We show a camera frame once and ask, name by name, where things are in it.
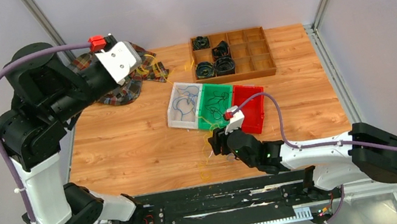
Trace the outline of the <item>wooden compartment tray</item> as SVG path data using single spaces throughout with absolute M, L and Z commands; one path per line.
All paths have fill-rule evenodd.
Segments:
M 196 83 L 224 84 L 241 80 L 262 78 L 276 74 L 277 66 L 273 61 L 270 46 L 266 40 L 262 27 L 251 27 L 247 29 L 233 30 L 227 32 L 213 33 L 207 36 L 211 45 L 210 49 L 194 51 L 192 48 L 192 37 L 189 41 L 191 48 L 191 75 Z M 229 45 L 231 58 L 236 64 L 236 72 L 230 75 L 217 76 L 198 80 L 195 75 L 195 67 L 198 63 L 207 61 L 214 65 L 211 49 L 220 41 L 226 41 Z

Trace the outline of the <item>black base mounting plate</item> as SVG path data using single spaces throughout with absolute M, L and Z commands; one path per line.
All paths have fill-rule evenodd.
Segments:
M 304 176 L 298 170 L 140 195 L 138 221 L 109 224 L 261 224 L 295 216 L 297 205 L 328 203 L 339 195 L 304 188 Z

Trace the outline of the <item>rolled belt top left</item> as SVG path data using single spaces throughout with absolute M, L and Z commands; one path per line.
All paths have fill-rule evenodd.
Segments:
M 207 36 L 196 36 L 192 39 L 192 48 L 194 51 L 210 49 L 209 38 Z

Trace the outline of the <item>plaid cloth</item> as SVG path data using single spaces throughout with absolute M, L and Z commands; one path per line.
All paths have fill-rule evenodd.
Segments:
M 142 59 L 142 64 L 126 78 L 120 87 L 103 95 L 98 102 L 111 106 L 124 106 L 133 103 L 140 96 L 143 81 L 166 83 L 169 69 L 156 60 L 156 53 L 131 43 Z

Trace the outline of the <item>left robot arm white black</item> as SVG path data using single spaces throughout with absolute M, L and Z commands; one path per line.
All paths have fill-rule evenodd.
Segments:
M 56 53 L 21 64 L 6 75 L 14 94 L 0 116 L 0 142 L 25 188 L 26 224 L 93 224 L 118 220 L 144 224 L 144 213 L 126 195 L 103 195 L 66 182 L 60 171 L 61 140 L 81 112 L 117 87 L 108 70 L 94 62 L 80 73 Z

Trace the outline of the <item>rolled belt middle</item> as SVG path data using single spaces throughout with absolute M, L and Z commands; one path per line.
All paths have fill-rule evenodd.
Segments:
M 220 41 L 214 48 L 211 49 L 214 60 L 223 57 L 231 57 L 229 45 L 226 41 Z

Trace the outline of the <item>red plastic bin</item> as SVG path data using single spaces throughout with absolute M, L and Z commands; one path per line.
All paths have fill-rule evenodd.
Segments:
M 263 92 L 261 86 L 234 85 L 232 92 L 232 106 L 240 106 L 244 101 L 256 93 Z M 242 130 L 248 134 L 261 134 L 264 121 L 264 97 L 253 98 L 241 109 L 244 115 Z

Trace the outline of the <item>rolled belt bottom left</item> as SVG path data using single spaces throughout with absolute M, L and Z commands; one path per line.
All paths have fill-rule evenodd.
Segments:
M 199 80 L 215 77 L 215 70 L 212 63 L 203 61 L 196 65 L 195 75 Z

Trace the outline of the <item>rolled belt bottom right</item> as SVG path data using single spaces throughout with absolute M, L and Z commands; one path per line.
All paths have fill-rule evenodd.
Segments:
M 230 57 L 221 57 L 215 60 L 214 70 L 217 76 L 234 74 L 236 72 L 235 61 Z

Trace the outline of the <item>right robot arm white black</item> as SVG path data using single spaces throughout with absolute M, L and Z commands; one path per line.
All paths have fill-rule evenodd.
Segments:
M 354 123 L 350 131 L 330 138 L 288 142 L 217 128 L 208 143 L 214 154 L 233 154 L 266 174 L 303 169 L 303 192 L 310 200 L 358 180 L 397 183 L 397 151 L 388 149 L 397 148 L 397 136 L 367 123 Z

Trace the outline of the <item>white plastic bin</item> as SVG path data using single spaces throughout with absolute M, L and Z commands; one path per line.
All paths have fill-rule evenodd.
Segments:
M 168 127 L 198 129 L 198 109 L 202 84 L 174 83 L 167 110 Z

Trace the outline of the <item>green plastic bin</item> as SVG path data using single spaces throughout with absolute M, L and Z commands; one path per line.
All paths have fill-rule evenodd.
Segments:
M 228 124 L 223 114 L 232 106 L 233 86 L 226 84 L 203 84 L 198 109 L 198 128 L 214 130 Z

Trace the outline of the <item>rolled belt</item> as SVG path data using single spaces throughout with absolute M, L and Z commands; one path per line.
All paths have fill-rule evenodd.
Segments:
M 231 57 L 229 45 L 226 41 L 220 41 L 214 48 L 211 49 L 214 60 L 223 57 Z
M 234 74 L 236 72 L 235 61 L 230 57 L 221 57 L 215 60 L 214 70 L 217 76 Z
M 196 65 L 195 75 L 199 80 L 215 77 L 215 70 L 212 63 L 203 61 Z
M 196 36 L 192 39 L 192 48 L 194 51 L 210 49 L 209 38 L 207 36 Z

